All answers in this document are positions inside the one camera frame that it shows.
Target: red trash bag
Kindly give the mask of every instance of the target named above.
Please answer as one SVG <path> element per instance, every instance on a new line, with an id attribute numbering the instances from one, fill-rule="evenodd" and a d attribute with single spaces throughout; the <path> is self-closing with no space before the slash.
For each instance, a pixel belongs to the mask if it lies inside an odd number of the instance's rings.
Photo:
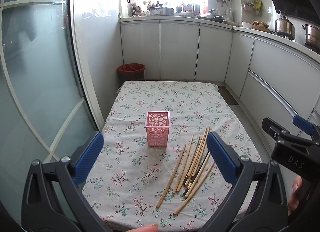
<path id="1" fill-rule="evenodd" d="M 141 63 L 128 63 L 117 68 L 121 83 L 128 80 L 144 80 L 145 69 L 145 65 Z"/>

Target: kitchen cabinet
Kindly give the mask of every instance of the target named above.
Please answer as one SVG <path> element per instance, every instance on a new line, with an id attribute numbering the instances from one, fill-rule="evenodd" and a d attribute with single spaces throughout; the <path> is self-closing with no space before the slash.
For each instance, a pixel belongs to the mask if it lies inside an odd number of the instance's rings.
<path id="1" fill-rule="evenodd" d="M 281 100 L 281 97 L 268 84 L 250 71 L 247 74 L 240 101 L 260 127 L 271 149 L 274 148 L 275 141 L 262 130 L 261 126 L 265 117 L 270 117 L 293 135 L 298 135 L 300 129 L 292 123 L 294 111 L 285 101 Z"/>
<path id="2" fill-rule="evenodd" d="M 159 21 L 121 23 L 121 39 L 124 63 L 142 63 L 145 79 L 159 79 Z"/>
<path id="3" fill-rule="evenodd" d="M 254 36 L 233 33 L 225 83 L 240 97 L 252 55 Z"/>
<path id="4" fill-rule="evenodd" d="M 250 70 L 308 119 L 320 94 L 320 72 L 308 61 L 288 46 L 256 37 Z"/>
<path id="5" fill-rule="evenodd" d="M 199 24 L 160 23 L 160 79 L 194 80 Z"/>
<path id="6" fill-rule="evenodd" d="M 224 82 L 231 41 L 231 30 L 200 26 L 196 80 Z"/>

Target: pink plastic basket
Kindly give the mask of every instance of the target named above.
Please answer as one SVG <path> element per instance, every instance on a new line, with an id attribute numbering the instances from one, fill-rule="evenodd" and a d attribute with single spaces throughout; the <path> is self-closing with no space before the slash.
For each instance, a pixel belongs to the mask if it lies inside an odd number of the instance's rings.
<path id="1" fill-rule="evenodd" d="M 169 128 L 171 128 L 169 111 L 148 111 L 145 126 L 148 146 L 167 146 Z"/>

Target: glass door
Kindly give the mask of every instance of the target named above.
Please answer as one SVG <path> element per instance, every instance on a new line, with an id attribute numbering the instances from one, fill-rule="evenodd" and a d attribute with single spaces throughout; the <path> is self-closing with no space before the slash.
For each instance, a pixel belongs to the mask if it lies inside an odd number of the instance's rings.
<path id="1" fill-rule="evenodd" d="M 0 200 L 18 224 L 31 162 L 71 155 L 101 128 L 78 78 L 68 1 L 0 3 Z"/>

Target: tablecloth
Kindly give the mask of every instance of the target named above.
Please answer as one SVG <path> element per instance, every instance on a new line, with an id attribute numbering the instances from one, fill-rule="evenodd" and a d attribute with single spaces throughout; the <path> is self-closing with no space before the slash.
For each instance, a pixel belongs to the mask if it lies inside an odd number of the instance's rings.
<path id="1" fill-rule="evenodd" d="M 144 128 L 147 111 L 170 111 L 172 127 L 167 147 L 148 147 Z M 160 231 L 198 230 L 212 216 L 231 188 L 215 165 L 179 215 L 182 188 L 172 194 L 182 161 L 159 209 L 156 204 L 172 174 L 183 146 L 194 143 L 209 125 L 239 155 L 259 154 L 240 121 L 209 83 L 128 81 L 121 88 L 103 128 L 104 147 L 88 175 L 83 195 L 111 228 L 157 223 Z M 212 164 L 210 157 L 204 170 Z M 252 185 L 239 212 L 253 195 Z"/>

